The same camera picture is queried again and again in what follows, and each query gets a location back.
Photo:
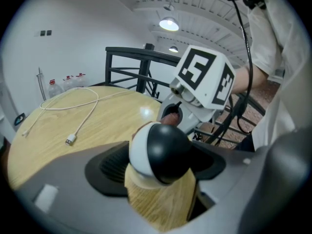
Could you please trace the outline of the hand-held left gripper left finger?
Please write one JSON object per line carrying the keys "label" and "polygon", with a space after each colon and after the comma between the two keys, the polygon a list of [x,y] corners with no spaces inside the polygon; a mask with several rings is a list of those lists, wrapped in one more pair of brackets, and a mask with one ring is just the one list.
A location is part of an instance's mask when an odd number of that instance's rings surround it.
{"label": "hand-held left gripper left finger", "polygon": [[128,201],[124,187],[128,142],[60,156],[16,191],[52,234],[156,234]]}

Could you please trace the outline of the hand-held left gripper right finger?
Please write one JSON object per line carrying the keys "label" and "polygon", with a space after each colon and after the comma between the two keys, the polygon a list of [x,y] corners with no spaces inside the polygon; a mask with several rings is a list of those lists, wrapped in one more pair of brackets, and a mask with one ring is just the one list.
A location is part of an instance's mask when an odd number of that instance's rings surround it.
{"label": "hand-held left gripper right finger", "polygon": [[177,234],[311,234],[312,127],[259,149],[238,183]]}

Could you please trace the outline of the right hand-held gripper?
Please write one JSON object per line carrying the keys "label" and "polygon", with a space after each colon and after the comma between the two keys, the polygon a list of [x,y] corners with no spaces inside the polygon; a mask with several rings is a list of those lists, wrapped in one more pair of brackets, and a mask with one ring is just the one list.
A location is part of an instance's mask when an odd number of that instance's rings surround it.
{"label": "right hand-held gripper", "polygon": [[200,124],[222,111],[235,81],[235,70],[218,51],[190,45],[174,70],[168,95],[159,109],[159,120],[176,113],[178,128],[190,134]]}

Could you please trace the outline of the white and black camera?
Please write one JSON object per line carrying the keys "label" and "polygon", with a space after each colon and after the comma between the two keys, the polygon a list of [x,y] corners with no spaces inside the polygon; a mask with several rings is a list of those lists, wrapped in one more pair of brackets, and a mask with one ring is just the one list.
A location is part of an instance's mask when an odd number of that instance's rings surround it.
{"label": "white and black camera", "polygon": [[129,176],[143,189],[167,187],[191,166],[192,142],[179,128],[154,121],[141,127],[129,146]]}

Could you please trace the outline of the person's right forearm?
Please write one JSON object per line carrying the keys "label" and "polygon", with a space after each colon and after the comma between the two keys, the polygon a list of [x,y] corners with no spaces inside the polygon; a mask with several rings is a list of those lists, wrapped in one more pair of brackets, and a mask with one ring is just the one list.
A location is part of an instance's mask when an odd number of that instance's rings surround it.
{"label": "person's right forearm", "polygon": [[[244,65],[236,69],[235,71],[236,75],[232,89],[232,94],[243,93],[248,90],[249,74],[250,74],[249,67],[248,65]],[[256,65],[253,64],[253,82],[251,88],[253,89],[259,87],[267,80],[268,76],[269,76],[268,74],[266,74],[264,71],[262,71],[260,68],[258,68]]]}

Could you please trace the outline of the person's black trousers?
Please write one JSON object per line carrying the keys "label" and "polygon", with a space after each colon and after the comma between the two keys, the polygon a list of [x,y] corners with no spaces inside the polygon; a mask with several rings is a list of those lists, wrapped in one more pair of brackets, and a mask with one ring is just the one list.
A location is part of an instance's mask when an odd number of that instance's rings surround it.
{"label": "person's black trousers", "polygon": [[237,144],[235,149],[245,152],[255,152],[252,134],[246,136],[239,144]]}

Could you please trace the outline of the round wooden side table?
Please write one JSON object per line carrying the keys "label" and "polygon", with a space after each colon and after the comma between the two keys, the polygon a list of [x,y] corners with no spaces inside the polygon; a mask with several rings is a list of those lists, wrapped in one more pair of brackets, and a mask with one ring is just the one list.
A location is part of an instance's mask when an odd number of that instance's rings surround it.
{"label": "round wooden side table", "polygon": [[[129,140],[144,123],[154,121],[160,104],[151,97],[116,87],[73,90],[53,102],[52,111],[36,108],[19,127],[8,156],[8,181],[16,192],[52,160],[100,145]],[[187,222],[195,189],[188,172],[169,188],[146,191],[131,181],[130,206],[156,234]]]}

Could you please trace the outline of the black metal stair railing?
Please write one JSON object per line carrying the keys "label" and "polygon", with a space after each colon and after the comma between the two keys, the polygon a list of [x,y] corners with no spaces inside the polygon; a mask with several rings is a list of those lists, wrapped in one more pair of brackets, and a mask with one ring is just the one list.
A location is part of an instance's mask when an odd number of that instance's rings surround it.
{"label": "black metal stair railing", "polygon": [[[112,86],[120,87],[118,84],[124,81],[137,79],[137,83],[128,87],[128,89],[136,88],[139,93],[145,92],[148,96],[155,99],[159,103],[163,103],[164,100],[159,98],[159,92],[157,86],[168,87],[169,84],[154,79],[151,75],[150,64],[156,62],[159,67],[160,64],[166,64],[176,67],[181,60],[180,57],[169,55],[161,52],[157,52],[151,49],[139,49],[130,47],[106,47],[106,62],[105,62],[105,81],[95,84],[95,86]],[[113,67],[113,57],[123,57],[129,59],[136,59],[140,61],[139,67]],[[260,115],[264,116],[265,109],[252,97],[247,97],[246,93],[238,95],[237,101],[234,103],[230,98],[229,105],[225,106],[225,111],[228,113],[222,122],[216,121],[217,129],[213,126],[213,120],[205,122],[205,127],[210,127],[210,132],[204,130],[201,123],[195,125],[190,130],[189,134],[193,136],[195,140],[199,140],[205,143],[213,143],[214,141],[226,141],[229,143],[237,144],[237,141],[225,138],[224,135],[227,130],[247,136],[248,134],[242,131],[242,128],[235,128],[231,126],[234,119],[237,118],[237,112],[239,106],[247,99],[246,103],[250,107],[254,108]]]}

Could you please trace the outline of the clear water jug red label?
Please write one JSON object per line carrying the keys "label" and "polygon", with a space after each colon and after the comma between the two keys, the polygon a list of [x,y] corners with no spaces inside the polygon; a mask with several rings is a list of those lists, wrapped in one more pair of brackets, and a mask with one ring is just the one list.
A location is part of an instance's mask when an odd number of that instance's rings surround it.
{"label": "clear water jug red label", "polygon": [[49,81],[48,87],[49,98],[53,98],[57,95],[62,94],[63,92],[64,92],[63,89],[58,84],[56,84],[56,81],[54,79]]}
{"label": "clear water jug red label", "polygon": [[66,76],[65,79],[63,79],[63,89],[64,91],[68,91],[75,87],[75,80],[73,79],[73,76]]}
{"label": "clear water jug red label", "polygon": [[86,83],[85,74],[79,73],[77,76],[75,76],[76,87],[80,87],[80,88],[85,87],[86,86],[85,83]]}

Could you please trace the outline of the grey metal pole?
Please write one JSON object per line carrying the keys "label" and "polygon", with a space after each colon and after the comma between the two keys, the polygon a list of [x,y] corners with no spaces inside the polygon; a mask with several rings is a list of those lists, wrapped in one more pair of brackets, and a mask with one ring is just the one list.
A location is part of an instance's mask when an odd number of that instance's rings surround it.
{"label": "grey metal pole", "polygon": [[39,90],[41,92],[41,96],[43,98],[44,101],[46,101],[46,95],[45,95],[45,91],[44,91],[44,87],[43,87],[43,83],[42,83],[42,71],[40,69],[40,67],[38,67],[38,74],[36,75],[37,80],[38,80],[38,84],[39,84]]}

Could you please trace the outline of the person's white shirt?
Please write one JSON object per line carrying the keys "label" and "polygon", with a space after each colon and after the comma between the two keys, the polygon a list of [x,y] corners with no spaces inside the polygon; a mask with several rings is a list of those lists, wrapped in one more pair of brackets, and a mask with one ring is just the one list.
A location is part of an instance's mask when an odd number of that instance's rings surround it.
{"label": "person's white shirt", "polygon": [[312,47],[298,17],[285,0],[265,0],[248,18],[253,64],[268,75],[285,68],[282,83],[252,132],[257,149],[295,128],[312,125]]}

